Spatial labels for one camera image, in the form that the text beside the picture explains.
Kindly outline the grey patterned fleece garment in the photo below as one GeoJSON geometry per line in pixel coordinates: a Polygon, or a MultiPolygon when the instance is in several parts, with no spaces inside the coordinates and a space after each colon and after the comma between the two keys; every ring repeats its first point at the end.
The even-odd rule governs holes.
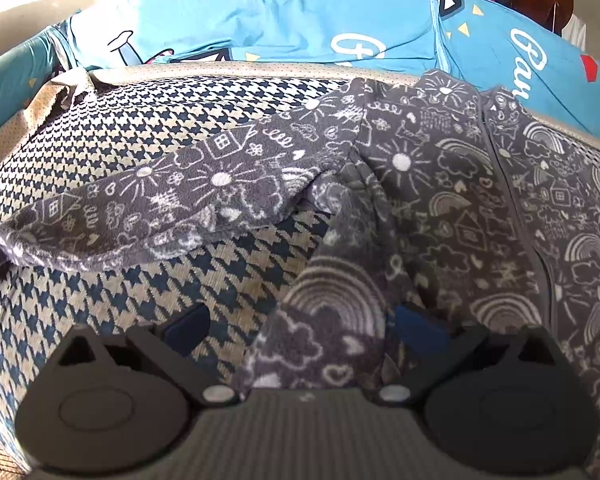
{"type": "Polygon", "coordinates": [[[442,72],[353,79],[43,198],[0,223],[0,269],[181,259],[298,206],[328,229],[228,373],[239,389],[396,377],[415,362],[396,325],[414,304],[498,333],[545,327],[600,413],[600,167],[508,91],[442,72]]]}

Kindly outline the houndstooth sofa cushion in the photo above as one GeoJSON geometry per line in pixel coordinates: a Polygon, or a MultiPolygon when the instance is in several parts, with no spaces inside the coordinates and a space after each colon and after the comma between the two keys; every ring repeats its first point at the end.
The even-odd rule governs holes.
{"type": "MultiPolygon", "coordinates": [[[[346,82],[183,77],[118,88],[98,84],[68,110],[54,106],[1,166],[0,223],[43,198],[266,115],[295,110],[346,82]]],[[[600,167],[600,152],[564,137],[600,167]]],[[[181,259],[128,270],[3,266],[0,445],[17,464],[26,463],[15,437],[18,405],[76,323],[119,333],[136,320],[158,322],[206,302],[213,324],[201,349],[201,364],[235,386],[228,373],[242,348],[254,341],[306,267],[328,225],[326,214],[298,206],[272,226],[202,246],[181,259]]]]}

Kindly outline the blue cartoon print pillow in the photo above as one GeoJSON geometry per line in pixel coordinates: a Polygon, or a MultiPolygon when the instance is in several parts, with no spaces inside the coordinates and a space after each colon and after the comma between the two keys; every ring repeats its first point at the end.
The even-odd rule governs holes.
{"type": "Polygon", "coordinates": [[[600,63],[491,0],[105,0],[0,57],[0,128],[60,70],[202,61],[438,68],[600,138],[600,63]]]}

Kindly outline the white tablecloth table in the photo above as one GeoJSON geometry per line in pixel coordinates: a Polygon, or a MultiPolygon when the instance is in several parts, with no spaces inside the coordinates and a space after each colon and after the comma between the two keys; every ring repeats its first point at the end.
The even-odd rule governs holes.
{"type": "Polygon", "coordinates": [[[562,28],[562,39],[585,52],[587,30],[585,21],[578,18],[576,14],[572,14],[567,24],[562,28]]]}

